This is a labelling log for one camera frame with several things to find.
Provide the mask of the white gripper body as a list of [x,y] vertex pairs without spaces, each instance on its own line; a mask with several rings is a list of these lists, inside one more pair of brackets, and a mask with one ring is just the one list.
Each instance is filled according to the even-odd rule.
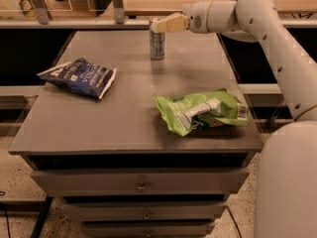
[[208,13],[211,4],[211,1],[199,1],[182,6],[182,12],[188,18],[188,29],[191,32],[198,34],[207,34],[209,32]]

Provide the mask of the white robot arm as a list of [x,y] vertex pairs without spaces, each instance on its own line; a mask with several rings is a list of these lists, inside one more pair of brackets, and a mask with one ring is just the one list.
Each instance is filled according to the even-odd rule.
[[273,1],[188,4],[151,29],[245,36],[261,45],[294,121],[262,149],[255,238],[317,238],[317,63],[284,28]]

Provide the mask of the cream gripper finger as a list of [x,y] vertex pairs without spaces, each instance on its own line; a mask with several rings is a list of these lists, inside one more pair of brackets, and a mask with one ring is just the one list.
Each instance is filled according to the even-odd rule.
[[153,19],[150,29],[154,33],[183,32],[188,29],[189,20],[182,13],[173,13],[165,18]]

